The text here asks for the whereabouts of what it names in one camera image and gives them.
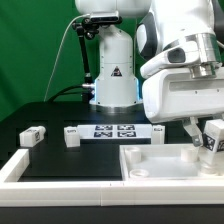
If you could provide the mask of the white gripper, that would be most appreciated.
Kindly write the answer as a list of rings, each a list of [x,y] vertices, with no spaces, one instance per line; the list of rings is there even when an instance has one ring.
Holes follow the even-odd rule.
[[[187,68],[164,69],[143,83],[142,96],[152,123],[183,119],[193,145],[200,147],[203,137],[197,118],[218,114],[224,120],[224,68],[213,78],[201,79],[193,79]]]

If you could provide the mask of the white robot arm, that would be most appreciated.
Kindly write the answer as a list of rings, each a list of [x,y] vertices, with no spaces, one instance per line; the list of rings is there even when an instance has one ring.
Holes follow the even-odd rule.
[[[91,104],[100,110],[142,102],[152,123],[181,120],[193,144],[197,119],[224,113],[219,0],[75,0],[90,39],[100,37],[100,73]]]

